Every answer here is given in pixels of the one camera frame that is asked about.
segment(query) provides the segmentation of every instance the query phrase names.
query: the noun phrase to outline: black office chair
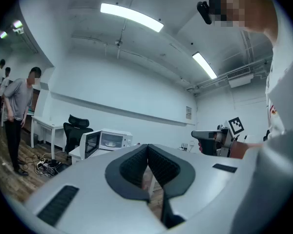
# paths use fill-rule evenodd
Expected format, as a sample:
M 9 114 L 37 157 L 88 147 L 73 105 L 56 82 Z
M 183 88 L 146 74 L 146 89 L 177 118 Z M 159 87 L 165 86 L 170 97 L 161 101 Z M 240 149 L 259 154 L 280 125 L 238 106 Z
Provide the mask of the black office chair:
M 87 119 L 80 119 L 69 115 L 68 122 L 69 123 L 65 122 L 63 124 L 66 135 L 65 151 L 67 154 L 70 151 L 73 151 L 76 146 L 79 146 L 80 139 L 82 138 L 83 134 L 93 132 L 93 129 L 88 128 L 89 120 Z

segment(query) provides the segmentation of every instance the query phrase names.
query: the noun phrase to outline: white desk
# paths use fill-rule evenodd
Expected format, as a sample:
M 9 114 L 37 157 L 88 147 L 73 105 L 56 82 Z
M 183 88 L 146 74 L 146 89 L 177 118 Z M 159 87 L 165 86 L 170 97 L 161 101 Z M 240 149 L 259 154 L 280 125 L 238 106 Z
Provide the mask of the white desk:
M 54 156 L 54 138 L 55 138 L 55 130 L 57 129 L 63 129 L 63 123 L 54 123 L 52 121 L 46 120 L 42 117 L 39 116 L 32 116 L 31 117 L 31 131 L 30 131 L 30 143 L 31 143 L 31 148 L 34 148 L 34 129 L 35 129 L 35 122 L 39 124 L 43 128 L 43 142 L 45 143 L 45 134 L 46 130 L 51 131 L 51 156 L 52 159 L 55 158 Z M 63 152 L 65 150 L 65 145 L 66 145 L 66 137 L 65 133 L 63 133 Z

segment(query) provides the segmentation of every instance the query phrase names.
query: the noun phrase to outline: hand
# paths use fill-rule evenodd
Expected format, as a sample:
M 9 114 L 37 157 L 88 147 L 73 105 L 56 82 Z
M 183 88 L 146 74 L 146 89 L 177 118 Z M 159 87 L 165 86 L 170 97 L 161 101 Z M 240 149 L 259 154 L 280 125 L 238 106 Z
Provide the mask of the hand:
M 23 126 L 25 125 L 25 121 L 26 121 L 26 118 L 24 118 L 22 121 L 21 121 L 21 127 L 23 128 Z
M 201 153 L 203 153 L 202 144 L 200 141 L 199 141 L 199 150 L 201 151 Z
M 8 111 L 8 120 L 10 122 L 13 122 L 14 121 L 14 115 L 13 115 L 12 110 Z

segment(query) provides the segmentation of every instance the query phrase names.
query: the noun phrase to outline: white microwave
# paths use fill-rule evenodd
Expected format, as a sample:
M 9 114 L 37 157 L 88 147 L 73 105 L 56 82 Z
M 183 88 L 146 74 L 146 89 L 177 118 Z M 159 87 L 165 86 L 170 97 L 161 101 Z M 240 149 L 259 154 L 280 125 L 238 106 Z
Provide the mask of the white microwave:
M 118 149 L 131 146 L 132 134 L 111 129 L 101 129 L 83 134 L 79 150 L 81 159 L 90 157 L 98 149 L 116 151 Z

